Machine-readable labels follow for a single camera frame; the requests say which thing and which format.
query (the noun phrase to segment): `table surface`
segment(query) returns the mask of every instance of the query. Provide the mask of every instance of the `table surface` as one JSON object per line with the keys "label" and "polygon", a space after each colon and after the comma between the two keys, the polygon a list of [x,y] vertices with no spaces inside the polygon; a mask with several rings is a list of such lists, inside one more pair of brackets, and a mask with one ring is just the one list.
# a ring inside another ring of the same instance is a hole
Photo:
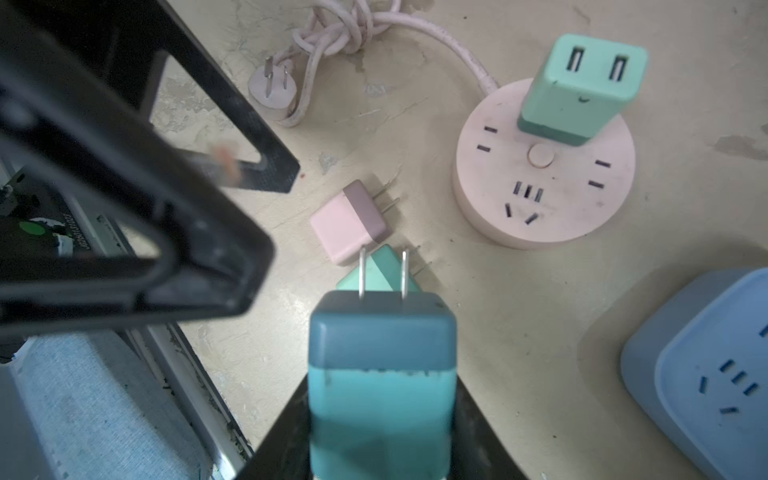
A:
{"label": "table surface", "polygon": [[[308,0],[171,3],[243,92],[310,11]],[[323,60],[303,123],[273,125],[301,163],[293,191],[227,190],[277,246],[260,295],[242,317],[182,326],[246,436],[259,444],[306,373],[309,314],[352,268],[326,259],[310,214],[352,180],[375,189],[399,171],[379,200],[401,199],[387,243],[420,245],[414,267],[432,262],[417,280],[458,318],[459,374],[530,478],[703,478],[624,390],[618,358],[696,275],[768,263],[768,3],[409,0],[403,10],[448,29],[499,84],[533,76],[565,32],[643,45],[649,68],[624,112],[633,190],[580,240],[495,245],[451,189],[458,134],[481,100],[463,63],[403,28]],[[175,62],[153,122],[178,147],[231,141],[257,158]]]}

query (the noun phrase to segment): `green circle sticker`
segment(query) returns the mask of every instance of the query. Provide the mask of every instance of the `green circle sticker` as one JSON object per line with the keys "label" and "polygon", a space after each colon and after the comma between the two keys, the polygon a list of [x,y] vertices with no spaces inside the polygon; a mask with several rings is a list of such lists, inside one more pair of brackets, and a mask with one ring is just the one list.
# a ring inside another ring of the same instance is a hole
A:
{"label": "green circle sticker", "polygon": [[32,223],[32,222],[19,222],[18,225],[22,230],[29,233],[30,235],[45,234],[45,227],[43,227],[42,225],[37,225],[36,223]]}

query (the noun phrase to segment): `pink round power strip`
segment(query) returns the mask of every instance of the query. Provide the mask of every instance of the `pink round power strip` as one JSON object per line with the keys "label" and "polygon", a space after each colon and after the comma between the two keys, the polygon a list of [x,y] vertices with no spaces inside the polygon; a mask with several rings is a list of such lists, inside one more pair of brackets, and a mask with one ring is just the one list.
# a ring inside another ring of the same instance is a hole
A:
{"label": "pink round power strip", "polygon": [[627,199],[634,178],[634,143],[620,115],[580,147],[521,132],[517,120],[531,81],[499,88],[469,115],[453,171],[469,223],[522,249],[597,229]]}

